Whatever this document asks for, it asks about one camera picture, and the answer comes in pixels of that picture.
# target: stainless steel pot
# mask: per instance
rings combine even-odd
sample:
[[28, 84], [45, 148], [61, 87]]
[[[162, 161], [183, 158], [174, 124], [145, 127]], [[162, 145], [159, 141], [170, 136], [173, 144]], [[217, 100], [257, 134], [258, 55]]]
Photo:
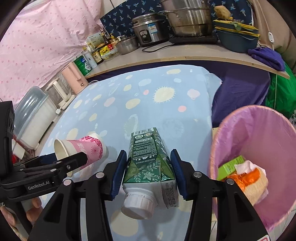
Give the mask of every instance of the stainless steel pot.
[[166, 19], [157, 13], [145, 14], [132, 19], [133, 30], [141, 46], [149, 46], [169, 39], [164, 25]]
[[207, 0], [160, 0], [160, 3], [166, 11], [188, 7], [210, 8]]
[[135, 36], [131, 36], [120, 40], [116, 44], [116, 48], [121, 55], [124, 55], [139, 48], [139, 43]]
[[213, 30], [209, 8], [188, 7], [161, 11], [159, 14], [166, 15], [175, 35], [178, 37], [208, 36], [211, 35]]

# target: green plastic bag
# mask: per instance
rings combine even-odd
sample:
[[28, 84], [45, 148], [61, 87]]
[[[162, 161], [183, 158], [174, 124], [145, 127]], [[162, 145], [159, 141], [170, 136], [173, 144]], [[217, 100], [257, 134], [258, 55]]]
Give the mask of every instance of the green plastic bag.
[[276, 74], [270, 73], [271, 84], [265, 105], [282, 113], [289, 119], [296, 108], [296, 78], [286, 63], [285, 66], [290, 79], [278, 75], [276, 81]]

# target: pink curtain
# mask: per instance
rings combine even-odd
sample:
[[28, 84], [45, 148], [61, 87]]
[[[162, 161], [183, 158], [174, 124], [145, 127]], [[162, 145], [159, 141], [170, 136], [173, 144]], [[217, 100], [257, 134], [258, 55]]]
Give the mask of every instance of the pink curtain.
[[22, 10], [0, 42], [0, 98], [17, 104], [44, 86], [102, 28], [101, 0], [45, 0]]

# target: pot handle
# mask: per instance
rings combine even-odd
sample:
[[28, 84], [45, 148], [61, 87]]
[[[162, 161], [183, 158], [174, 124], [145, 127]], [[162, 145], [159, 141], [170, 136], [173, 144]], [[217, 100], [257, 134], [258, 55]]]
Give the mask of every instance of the pot handle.
[[173, 12], [173, 11], [159, 11], [158, 12], [158, 14], [161, 14], [161, 15], [165, 15], [166, 13], [174, 13], [174, 14], [176, 14], [177, 18], [179, 17], [179, 15], [176, 12]]

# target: screw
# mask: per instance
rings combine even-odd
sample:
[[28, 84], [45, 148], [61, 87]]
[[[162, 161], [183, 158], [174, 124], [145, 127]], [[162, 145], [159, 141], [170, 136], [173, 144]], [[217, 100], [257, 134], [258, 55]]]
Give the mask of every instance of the screw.
[[105, 176], [105, 174], [103, 172], [98, 172], [96, 174], [96, 178], [103, 178]]
[[64, 181], [64, 185], [65, 185], [65, 186], [69, 186], [71, 183], [72, 183], [71, 179], [66, 179], [66, 180]]
[[233, 184], [234, 184], [234, 180], [231, 179], [231, 178], [228, 178], [228, 179], [226, 180], [226, 182], [227, 182], [228, 184], [230, 184], [230, 185], [233, 185]]
[[193, 176], [199, 178], [199, 177], [202, 176], [202, 173], [201, 173], [201, 172], [194, 172], [194, 173], [193, 173]]

